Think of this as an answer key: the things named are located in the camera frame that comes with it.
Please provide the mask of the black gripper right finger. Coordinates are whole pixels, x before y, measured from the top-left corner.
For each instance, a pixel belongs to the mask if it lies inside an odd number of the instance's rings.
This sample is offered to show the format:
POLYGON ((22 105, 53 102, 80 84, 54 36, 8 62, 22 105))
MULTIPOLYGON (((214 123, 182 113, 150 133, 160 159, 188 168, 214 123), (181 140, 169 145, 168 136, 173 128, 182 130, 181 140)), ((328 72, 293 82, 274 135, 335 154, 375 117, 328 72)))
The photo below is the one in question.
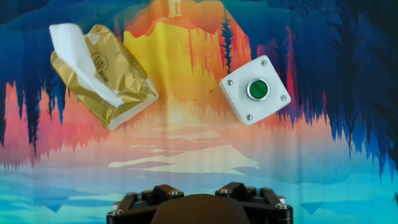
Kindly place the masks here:
POLYGON ((250 224, 293 224, 293 208, 269 187, 257 189, 230 182, 216 190, 215 195, 237 200, 250 224))

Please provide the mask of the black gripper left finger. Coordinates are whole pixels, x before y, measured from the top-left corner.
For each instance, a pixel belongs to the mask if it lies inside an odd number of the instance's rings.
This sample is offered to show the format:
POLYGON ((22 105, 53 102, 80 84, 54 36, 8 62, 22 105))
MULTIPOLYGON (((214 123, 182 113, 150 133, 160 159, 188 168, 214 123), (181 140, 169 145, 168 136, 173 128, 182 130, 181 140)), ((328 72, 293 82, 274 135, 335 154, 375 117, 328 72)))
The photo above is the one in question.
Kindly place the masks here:
POLYGON ((163 202, 184 197, 184 193, 169 185, 157 185, 141 193, 129 192, 117 207, 106 215, 107 224, 150 224, 163 202))

